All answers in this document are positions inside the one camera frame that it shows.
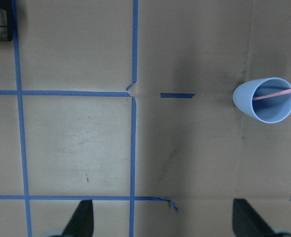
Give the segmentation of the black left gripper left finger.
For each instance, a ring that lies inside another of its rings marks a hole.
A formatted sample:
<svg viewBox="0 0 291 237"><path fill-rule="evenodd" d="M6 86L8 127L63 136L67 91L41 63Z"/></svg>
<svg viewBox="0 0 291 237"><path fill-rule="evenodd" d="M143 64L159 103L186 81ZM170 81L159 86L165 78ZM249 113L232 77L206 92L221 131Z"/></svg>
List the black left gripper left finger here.
<svg viewBox="0 0 291 237"><path fill-rule="evenodd" d="M92 200L80 201L73 216L62 232L63 237L92 237L94 217Z"/></svg>

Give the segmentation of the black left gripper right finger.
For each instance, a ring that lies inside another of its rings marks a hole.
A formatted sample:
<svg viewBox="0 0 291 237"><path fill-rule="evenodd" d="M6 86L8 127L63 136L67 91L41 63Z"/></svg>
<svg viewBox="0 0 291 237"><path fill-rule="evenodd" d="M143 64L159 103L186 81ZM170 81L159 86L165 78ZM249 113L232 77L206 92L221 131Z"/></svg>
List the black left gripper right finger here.
<svg viewBox="0 0 291 237"><path fill-rule="evenodd" d="M233 232L236 237L272 237L275 232L242 198L233 200Z"/></svg>

